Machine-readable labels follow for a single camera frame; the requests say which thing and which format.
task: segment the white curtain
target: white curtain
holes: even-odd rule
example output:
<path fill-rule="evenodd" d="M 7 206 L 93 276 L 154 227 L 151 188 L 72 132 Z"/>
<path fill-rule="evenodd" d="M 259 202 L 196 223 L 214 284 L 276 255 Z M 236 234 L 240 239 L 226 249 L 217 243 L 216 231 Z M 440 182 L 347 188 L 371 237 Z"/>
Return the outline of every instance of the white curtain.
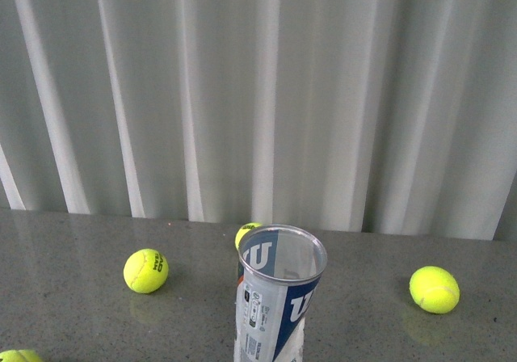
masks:
<path fill-rule="evenodd" d="M 517 0 L 0 0 L 0 207 L 517 239 L 516 172 Z"/>

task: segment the tennis ball can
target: tennis ball can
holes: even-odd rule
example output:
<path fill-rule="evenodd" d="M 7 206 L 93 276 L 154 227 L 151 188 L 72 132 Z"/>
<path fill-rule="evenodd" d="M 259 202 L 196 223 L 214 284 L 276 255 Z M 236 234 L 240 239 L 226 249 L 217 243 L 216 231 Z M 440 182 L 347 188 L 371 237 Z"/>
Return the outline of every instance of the tennis ball can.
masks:
<path fill-rule="evenodd" d="M 302 362 L 303 327 L 325 247 L 288 225 L 251 230 L 238 249 L 234 362 Z"/>

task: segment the w logo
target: w logo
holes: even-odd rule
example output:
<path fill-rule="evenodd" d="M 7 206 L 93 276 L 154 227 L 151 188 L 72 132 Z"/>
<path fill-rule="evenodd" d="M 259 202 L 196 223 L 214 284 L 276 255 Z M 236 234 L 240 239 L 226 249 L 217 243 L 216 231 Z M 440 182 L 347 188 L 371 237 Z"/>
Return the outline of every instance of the w logo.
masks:
<path fill-rule="evenodd" d="M 269 257 L 269 249 L 273 246 L 272 242 L 265 242 L 259 245 L 252 246 L 250 249 L 244 252 L 244 260 L 256 270 L 262 269 L 267 265 L 267 259 Z"/>
<path fill-rule="evenodd" d="M 296 320 L 298 320 L 301 317 L 301 315 L 305 313 L 307 308 L 309 308 L 310 298 L 313 296 L 313 293 L 314 291 L 312 290 L 305 296 L 291 300 L 291 322 L 295 322 Z"/>

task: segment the yellow tennis ball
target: yellow tennis ball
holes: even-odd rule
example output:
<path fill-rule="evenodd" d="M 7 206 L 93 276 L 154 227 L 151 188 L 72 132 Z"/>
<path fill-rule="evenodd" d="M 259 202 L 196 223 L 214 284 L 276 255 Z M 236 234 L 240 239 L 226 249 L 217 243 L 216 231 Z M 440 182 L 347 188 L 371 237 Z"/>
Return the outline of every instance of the yellow tennis ball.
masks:
<path fill-rule="evenodd" d="M 246 234 L 248 231 L 254 229 L 255 227 L 262 226 L 262 223 L 258 222 L 250 222 L 246 223 L 245 225 L 241 226 L 239 231 L 237 231 L 237 235 L 235 236 L 235 248 L 239 250 L 239 243 L 241 242 L 242 237 L 244 237 L 244 234 Z"/>
<path fill-rule="evenodd" d="M 151 293 L 160 288 L 169 274 L 164 255 L 154 249 L 133 253 L 124 266 L 124 280 L 135 292 Z"/>
<path fill-rule="evenodd" d="M 0 352 L 0 362 L 43 362 L 34 350 L 9 350 Z"/>
<path fill-rule="evenodd" d="M 451 312 L 460 301 L 460 287 L 441 267 L 422 267 L 410 280 L 410 292 L 420 308 L 433 314 Z"/>

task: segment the gray countertop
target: gray countertop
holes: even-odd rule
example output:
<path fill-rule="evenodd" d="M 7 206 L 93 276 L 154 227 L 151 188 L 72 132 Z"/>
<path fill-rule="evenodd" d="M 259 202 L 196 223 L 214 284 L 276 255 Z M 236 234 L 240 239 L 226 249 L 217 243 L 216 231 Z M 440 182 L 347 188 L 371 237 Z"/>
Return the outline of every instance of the gray countertop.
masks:
<path fill-rule="evenodd" d="M 239 225 L 0 209 L 0 350 L 46 362 L 232 361 Z M 310 230 L 329 262 L 307 312 L 304 362 L 517 358 L 517 245 Z M 130 254 L 161 251 L 166 284 L 139 295 Z M 448 269 L 459 305 L 428 314 L 411 274 Z"/>

